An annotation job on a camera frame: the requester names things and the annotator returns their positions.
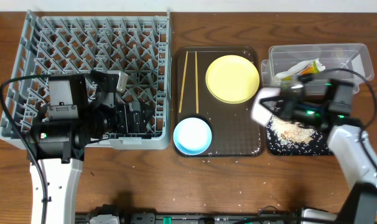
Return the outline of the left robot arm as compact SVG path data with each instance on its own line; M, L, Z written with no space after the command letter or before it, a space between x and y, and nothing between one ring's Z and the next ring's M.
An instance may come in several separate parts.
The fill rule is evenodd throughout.
M124 134L144 134L155 109L141 100L120 103L123 72L52 75L50 103L40 109L26 139L42 170L46 223L74 223L85 147Z

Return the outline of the pink white bowl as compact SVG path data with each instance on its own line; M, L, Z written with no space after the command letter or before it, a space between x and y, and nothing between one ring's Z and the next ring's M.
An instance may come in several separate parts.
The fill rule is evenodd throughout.
M262 88L258 91L252 109L251 119L258 123L262 127L266 127L271 119L272 113L263 106L260 101L272 96L279 96L281 92L280 88Z

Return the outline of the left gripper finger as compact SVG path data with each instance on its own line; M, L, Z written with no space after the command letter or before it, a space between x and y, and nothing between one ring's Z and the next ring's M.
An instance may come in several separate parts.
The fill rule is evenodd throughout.
M129 104L130 116L134 122L149 122L155 114L155 109L142 101L133 101Z
M149 118L142 118L137 114L128 116L128 133L146 133L148 131L147 124Z

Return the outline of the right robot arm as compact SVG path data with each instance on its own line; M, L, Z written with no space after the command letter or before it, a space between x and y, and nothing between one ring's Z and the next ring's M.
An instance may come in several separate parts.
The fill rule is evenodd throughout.
M262 88L252 109L252 119L262 126L279 118L326 135L327 147L350 188L333 223L373 223L377 215L377 155L367 125L350 116L353 87L351 82L331 79L318 103L307 101L303 88Z

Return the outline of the light blue bowl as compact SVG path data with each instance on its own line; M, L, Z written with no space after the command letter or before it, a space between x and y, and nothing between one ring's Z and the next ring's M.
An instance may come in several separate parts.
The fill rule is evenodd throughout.
M176 125L173 142L179 152L188 156L197 156L210 147L211 127L203 119L185 118Z

